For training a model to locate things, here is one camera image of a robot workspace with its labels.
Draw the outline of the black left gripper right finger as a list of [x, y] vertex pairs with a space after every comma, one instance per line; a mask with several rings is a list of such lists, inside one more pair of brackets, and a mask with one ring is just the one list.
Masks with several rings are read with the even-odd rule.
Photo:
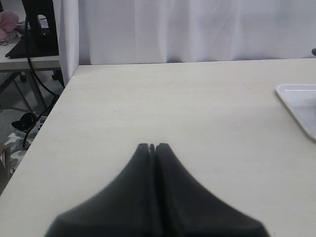
[[171, 147], [155, 153], [155, 182], [166, 237], [268, 237], [265, 226], [229, 206], [183, 166]]

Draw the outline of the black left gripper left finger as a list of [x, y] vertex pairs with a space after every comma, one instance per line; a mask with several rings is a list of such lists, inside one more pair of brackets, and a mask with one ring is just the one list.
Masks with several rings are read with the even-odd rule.
[[153, 145], [139, 144], [120, 174], [103, 190], [58, 215], [47, 237], [153, 237]]

